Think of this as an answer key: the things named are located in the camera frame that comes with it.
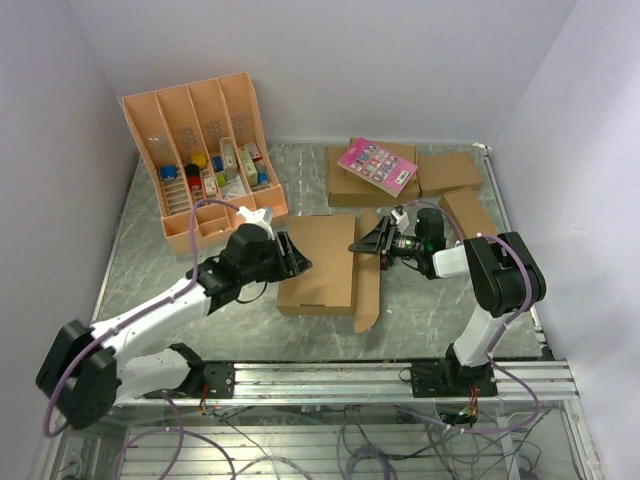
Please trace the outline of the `large cardboard box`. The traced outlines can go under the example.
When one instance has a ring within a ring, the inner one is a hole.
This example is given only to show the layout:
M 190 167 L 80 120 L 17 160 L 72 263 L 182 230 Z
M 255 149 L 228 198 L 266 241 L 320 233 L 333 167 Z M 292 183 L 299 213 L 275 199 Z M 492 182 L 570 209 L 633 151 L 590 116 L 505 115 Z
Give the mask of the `large cardboard box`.
M 288 233 L 312 267 L 280 284 L 276 302 L 280 313 L 352 317 L 356 333 L 370 330 L 380 314 L 380 260 L 375 254 L 353 253 L 349 246 L 378 222 L 369 208 L 357 214 L 292 217 Z

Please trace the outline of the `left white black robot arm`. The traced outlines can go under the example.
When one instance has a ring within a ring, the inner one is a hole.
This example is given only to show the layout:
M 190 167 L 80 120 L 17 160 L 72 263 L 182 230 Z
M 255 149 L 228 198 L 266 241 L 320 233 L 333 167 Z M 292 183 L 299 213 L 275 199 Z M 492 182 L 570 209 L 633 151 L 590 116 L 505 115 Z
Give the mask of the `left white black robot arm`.
M 311 269 L 287 232 L 245 223 L 225 248 L 189 270 L 172 287 L 125 314 L 86 326 L 78 320 L 57 333 L 36 376 L 48 414 L 87 428 L 121 399 L 161 389 L 192 397 L 203 387 L 204 363 L 189 348 L 172 346 L 155 357 L 141 351 L 171 330 L 238 300 L 251 283 L 277 283 Z

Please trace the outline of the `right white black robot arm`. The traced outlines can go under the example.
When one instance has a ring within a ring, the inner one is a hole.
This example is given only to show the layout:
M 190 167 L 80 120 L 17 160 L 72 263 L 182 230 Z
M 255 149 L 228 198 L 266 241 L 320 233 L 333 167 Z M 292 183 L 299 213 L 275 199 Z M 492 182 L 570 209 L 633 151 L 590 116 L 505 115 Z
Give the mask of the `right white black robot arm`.
M 412 261 L 429 280 L 467 276 L 476 304 L 463 333 L 442 358 L 412 363 L 406 381 L 416 398 L 495 396 L 494 351 L 507 327 L 544 299 L 546 280 L 516 232 L 480 233 L 449 247 L 445 215 L 435 206 L 418 210 L 409 235 L 408 214 L 397 206 L 349 250 L 376 255 L 383 269 Z

